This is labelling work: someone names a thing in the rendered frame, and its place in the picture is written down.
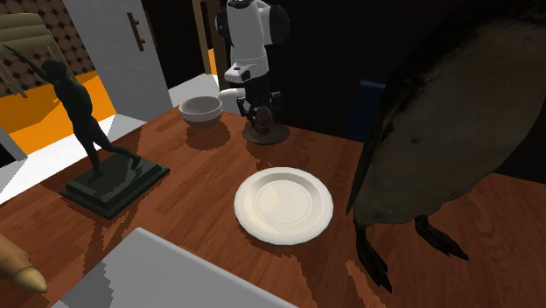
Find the beige slatted furniture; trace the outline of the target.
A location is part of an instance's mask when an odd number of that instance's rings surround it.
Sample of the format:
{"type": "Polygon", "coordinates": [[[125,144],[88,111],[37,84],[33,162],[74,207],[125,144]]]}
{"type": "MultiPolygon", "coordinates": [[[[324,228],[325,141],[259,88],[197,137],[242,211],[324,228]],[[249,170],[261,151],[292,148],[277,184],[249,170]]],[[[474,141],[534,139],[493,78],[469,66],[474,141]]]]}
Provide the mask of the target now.
{"type": "Polygon", "coordinates": [[[59,55],[59,59],[65,63],[67,74],[72,79],[74,78],[74,74],[56,43],[54,36],[42,23],[38,14],[16,13],[0,15],[0,54],[10,51],[5,46],[15,49],[17,52],[19,50],[45,47],[48,54],[55,59],[54,49],[59,55]]]}

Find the dark blue ribbed radiator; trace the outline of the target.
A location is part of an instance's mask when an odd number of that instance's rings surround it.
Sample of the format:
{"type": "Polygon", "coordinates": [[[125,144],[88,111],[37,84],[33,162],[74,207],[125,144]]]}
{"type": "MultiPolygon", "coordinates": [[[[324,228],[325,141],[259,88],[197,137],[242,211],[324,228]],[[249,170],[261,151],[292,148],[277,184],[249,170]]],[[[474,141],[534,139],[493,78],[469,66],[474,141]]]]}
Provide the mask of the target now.
{"type": "Polygon", "coordinates": [[[357,142],[367,140],[378,115],[385,87],[384,84],[369,80],[360,81],[345,127],[345,139],[357,142]]]}

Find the grey flat box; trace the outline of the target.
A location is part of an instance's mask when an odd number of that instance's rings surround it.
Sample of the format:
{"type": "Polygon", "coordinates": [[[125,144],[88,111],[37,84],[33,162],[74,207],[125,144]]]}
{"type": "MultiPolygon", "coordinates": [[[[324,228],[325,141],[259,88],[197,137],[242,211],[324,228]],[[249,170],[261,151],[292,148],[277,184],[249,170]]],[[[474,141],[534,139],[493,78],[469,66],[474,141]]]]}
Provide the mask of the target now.
{"type": "Polygon", "coordinates": [[[138,227],[51,308],[298,308],[138,227]]]}

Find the large dark penguin figure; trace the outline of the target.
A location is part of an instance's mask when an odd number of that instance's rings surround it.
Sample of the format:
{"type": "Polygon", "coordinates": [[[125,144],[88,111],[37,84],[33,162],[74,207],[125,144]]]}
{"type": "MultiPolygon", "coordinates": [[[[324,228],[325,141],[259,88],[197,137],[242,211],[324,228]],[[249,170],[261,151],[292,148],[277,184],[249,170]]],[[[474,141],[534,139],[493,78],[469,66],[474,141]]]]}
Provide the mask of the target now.
{"type": "Polygon", "coordinates": [[[412,222],[434,249],[465,252],[429,218],[468,194],[526,138],[546,102],[546,0],[464,0],[405,57],[382,92],[346,210],[374,283],[388,265],[375,224],[412,222]]]}

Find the brown figure on round base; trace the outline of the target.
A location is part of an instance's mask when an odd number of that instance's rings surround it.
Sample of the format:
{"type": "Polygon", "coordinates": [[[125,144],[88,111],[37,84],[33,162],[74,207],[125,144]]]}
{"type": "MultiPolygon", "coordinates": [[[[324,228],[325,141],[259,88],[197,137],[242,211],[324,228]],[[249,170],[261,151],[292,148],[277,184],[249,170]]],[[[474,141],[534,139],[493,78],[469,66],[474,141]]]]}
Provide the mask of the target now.
{"type": "Polygon", "coordinates": [[[250,124],[247,125],[242,136],[253,144],[278,144],[290,135],[288,128],[281,123],[274,122],[272,112],[261,106],[256,109],[250,124]]]}

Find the white bowl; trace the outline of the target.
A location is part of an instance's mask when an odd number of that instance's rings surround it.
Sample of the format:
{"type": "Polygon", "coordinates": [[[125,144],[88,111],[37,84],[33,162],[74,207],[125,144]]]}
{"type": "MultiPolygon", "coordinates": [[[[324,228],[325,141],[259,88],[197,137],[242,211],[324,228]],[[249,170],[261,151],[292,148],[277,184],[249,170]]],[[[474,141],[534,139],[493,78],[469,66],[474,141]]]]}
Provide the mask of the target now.
{"type": "Polygon", "coordinates": [[[222,102],[215,96],[196,96],[183,101],[178,109],[184,121],[196,130],[216,125],[222,114],[222,102]]]}

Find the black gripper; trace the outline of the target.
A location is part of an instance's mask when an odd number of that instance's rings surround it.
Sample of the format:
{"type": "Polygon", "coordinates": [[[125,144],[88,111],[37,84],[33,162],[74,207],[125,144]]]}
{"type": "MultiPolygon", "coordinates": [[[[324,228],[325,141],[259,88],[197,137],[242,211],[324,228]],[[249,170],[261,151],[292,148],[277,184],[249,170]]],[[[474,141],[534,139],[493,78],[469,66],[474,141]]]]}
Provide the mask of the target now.
{"type": "Polygon", "coordinates": [[[270,79],[268,76],[260,76],[245,82],[245,96],[236,99],[236,104],[241,116],[254,118],[256,108],[268,106],[272,114],[279,111],[282,104],[282,94],[270,90],[270,79]]]}

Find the white plate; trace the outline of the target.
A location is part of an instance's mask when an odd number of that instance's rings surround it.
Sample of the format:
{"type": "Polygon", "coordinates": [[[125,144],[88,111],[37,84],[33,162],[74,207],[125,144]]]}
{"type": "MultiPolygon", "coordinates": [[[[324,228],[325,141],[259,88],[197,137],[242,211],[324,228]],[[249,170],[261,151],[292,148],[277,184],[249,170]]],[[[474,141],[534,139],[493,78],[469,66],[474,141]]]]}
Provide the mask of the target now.
{"type": "Polygon", "coordinates": [[[319,236],[333,217],[327,187],[307,171],[272,167],[254,173],[234,196],[239,224],[256,239],[298,245],[319,236]]]}

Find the dark statue on square base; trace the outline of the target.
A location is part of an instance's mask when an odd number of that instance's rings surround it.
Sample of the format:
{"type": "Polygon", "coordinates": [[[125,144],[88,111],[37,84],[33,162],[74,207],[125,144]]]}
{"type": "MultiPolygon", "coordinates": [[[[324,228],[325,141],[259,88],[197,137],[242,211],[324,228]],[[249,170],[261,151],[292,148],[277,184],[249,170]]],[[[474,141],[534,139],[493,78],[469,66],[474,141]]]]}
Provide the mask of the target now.
{"type": "Polygon", "coordinates": [[[110,220],[168,174],[168,167],[109,141],[92,116],[89,92],[68,75],[64,61],[47,59],[41,66],[36,66],[21,52],[11,47],[7,50],[53,85],[73,133],[91,162],[90,170],[66,183],[60,191],[61,196],[110,220]]]}

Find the golden pointed object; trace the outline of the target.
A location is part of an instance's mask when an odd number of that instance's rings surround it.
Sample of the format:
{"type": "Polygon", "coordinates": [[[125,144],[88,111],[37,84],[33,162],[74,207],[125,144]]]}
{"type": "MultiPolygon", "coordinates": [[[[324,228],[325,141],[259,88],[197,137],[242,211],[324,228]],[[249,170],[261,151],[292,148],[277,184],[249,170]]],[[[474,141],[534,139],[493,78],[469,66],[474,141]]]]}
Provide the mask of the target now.
{"type": "Polygon", "coordinates": [[[0,279],[38,294],[48,291],[41,272],[32,264],[29,255],[14,242],[0,234],[0,279]]]}

